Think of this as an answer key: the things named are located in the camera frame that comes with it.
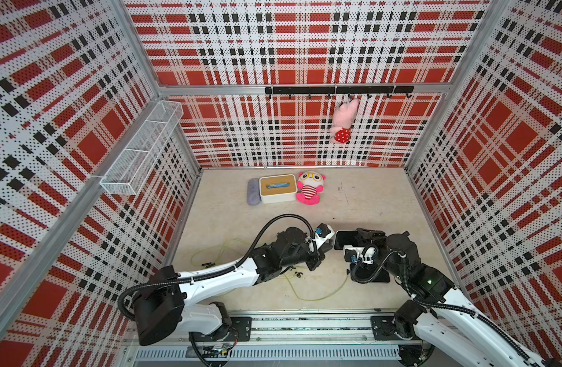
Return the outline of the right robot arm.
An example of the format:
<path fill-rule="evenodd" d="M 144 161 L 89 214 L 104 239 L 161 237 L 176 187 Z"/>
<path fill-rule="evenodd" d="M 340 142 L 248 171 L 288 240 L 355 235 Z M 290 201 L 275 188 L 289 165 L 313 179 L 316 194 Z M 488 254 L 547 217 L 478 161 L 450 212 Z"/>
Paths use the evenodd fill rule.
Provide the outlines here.
<path fill-rule="evenodd" d="M 358 284 L 390 274 L 408 300 L 393 316 L 393 333 L 401 339 L 431 344 L 463 366 L 559 366 L 496 325 L 438 269 L 421 261 L 408 232 L 342 231 L 334 246 L 351 265 Z"/>

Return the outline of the white-edged smartphone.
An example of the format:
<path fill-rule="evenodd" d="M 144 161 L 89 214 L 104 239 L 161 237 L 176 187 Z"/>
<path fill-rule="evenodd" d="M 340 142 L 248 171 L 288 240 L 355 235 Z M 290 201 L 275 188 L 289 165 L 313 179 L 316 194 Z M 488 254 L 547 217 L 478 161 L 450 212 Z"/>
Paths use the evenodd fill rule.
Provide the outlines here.
<path fill-rule="evenodd" d="M 336 232 L 334 249 L 343 250 L 345 247 L 357 248 L 360 247 L 359 243 L 359 233 L 354 231 L 341 230 Z"/>

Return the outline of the green wired earphones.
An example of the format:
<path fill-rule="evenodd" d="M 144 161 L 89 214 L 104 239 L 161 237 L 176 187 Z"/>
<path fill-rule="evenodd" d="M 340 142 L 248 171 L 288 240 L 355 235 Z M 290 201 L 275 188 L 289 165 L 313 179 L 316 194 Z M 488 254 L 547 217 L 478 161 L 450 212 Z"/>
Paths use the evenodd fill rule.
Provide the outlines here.
<path fill-rule="evenodd" d="M 196 268 L 210 268 L 222 265 L 229 261 L 235 262 L 235 255 L 242 258 L 246 248 L 250 246 L 248 241 L 233 238 L 227 239 L 221 245 L 209 246 L 198 250 L 189 258 L 189 264 Z"/>
<path fill-rule="evenodd" d="M 292 267 L 282 275 L 296 300 L 319 303 L 338 295 L 348 283 L 348 275 L 324 278 L 305 272 L 305 266 Z"/>

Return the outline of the purple-edged smartphone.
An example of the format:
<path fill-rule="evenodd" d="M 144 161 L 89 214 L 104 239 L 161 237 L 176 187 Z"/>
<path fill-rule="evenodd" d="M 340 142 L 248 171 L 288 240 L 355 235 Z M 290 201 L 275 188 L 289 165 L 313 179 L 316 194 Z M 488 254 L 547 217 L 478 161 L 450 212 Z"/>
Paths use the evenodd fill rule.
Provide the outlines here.
<path fill-rule="evenodd" d="M 352 263 L 350 264 L 350 276 L 351 280 L 355 283 L 360 283 L 363 280 L 370 279 L 373 274 L 376 272 L 377 264 L 366 264 L 362 263 L 358 268 L 357 265 Z M 377 276 L 371 281 L 372 283 L 384 283 L 387 284 L 390 282 L 390 275 L 387 270 L 382 269 L 381 272 L 377 274 Z"/>

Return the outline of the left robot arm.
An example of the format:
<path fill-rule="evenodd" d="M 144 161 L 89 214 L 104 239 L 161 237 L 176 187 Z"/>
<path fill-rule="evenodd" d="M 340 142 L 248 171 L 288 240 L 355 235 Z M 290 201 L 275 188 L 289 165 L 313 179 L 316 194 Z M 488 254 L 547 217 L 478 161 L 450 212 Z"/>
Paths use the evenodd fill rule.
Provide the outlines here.
<path fill-rule="evenodd" d="M 183 273 L 169 265 L 148 282 L 123 291 L 117 298 L 117 308 L 136 324 L 140 345 L 153 345 L 176 331 L 222 339 L 232 327 L 232 320 L 223 303 L 207 304 L 207 299 L 266 283 L 296 265 L 304 264 L 311 272 L 318 268 L 335 236 L 328 224 L 313 227 L 295 214 L 293 219 L 304 223 L 305 230 L 289 227 L 279 232 L 274 242 L 259 243 L 271 225 L 285 218 L 284 214 L 272 218 L 238 260 Z"/>

